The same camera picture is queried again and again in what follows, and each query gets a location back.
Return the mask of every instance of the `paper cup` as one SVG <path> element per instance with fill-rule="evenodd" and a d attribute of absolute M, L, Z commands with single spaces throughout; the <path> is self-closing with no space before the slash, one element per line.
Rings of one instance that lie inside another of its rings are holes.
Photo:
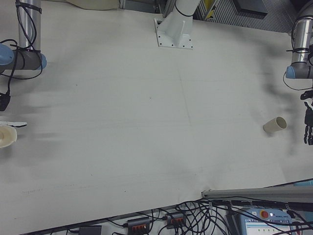
<path fill-rule="evenodd" d="M 7 147 L 18 138 L 16 129 L 11 126 L 0 126 L 0 148 Z"/>
<path fill-rule="evenodd" d="M 276 117 L 263 126 L 263 129 L 270 133 L 285 130 L 286 128 L 287 122 L 282 117 Z"/>

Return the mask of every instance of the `control panel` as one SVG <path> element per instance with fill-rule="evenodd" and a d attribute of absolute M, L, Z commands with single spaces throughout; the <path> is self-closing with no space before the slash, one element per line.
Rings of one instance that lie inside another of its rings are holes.
<path fill-rule="evenodd" d="M 285 224 L 292 222 L 290 215 L 281 210 L 252 208 L 247 209 L 246 212 L 268 222 Z M 239 218 L 242 235 L 273 235 L 280 232 L 276 228 L 286 232 L 291 229 L 289 225 L 273 225 L 276 227 L 273 228 L 264 222 L 260 222 L 257 219 L 251 219 L 244 215 L 240 215 Z"/>

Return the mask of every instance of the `table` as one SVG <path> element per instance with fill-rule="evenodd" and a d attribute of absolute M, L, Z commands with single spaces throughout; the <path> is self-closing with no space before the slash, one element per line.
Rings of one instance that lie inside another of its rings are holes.
<path fill-rule="evenodd" d="M 14 81 L 0 114 L 28 122 L 0 150 L 0 234 L 312 178 L 306 108 L 282 82 L 287 34 L 194 21 L 194 50 L 160 48 L 160 15 L 42 8 L 48 66 Z M 12 1 L 0 22 L 2 39 L 18 38 Z M 289 126 L 269 136 L 262 125 L 277 116 Z"/>

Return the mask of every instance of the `red emergency stop button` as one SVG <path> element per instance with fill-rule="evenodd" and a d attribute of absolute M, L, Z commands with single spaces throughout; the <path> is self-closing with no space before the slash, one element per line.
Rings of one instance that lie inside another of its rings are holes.
<path fill-rule="evenodd" d="M 261 214 L 262 218 L 264 218 L 264 219 L 268 218 L 268 212 L 267 211 L 261 211 L 260 214 Z"/>

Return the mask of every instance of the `black box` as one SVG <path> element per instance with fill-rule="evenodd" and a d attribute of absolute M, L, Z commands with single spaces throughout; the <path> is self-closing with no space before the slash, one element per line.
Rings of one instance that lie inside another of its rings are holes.
<path fill-rule="evenodd" d="M 101 235 L 101 228 L 101 225 L 80 227 L 78 235 Z"/>
<path fill-rule="evenodd" d="M 266 16 L 266 9 L 262 0 L 234 0 L 238 12 L 247 12 L 256 15 Z"/>

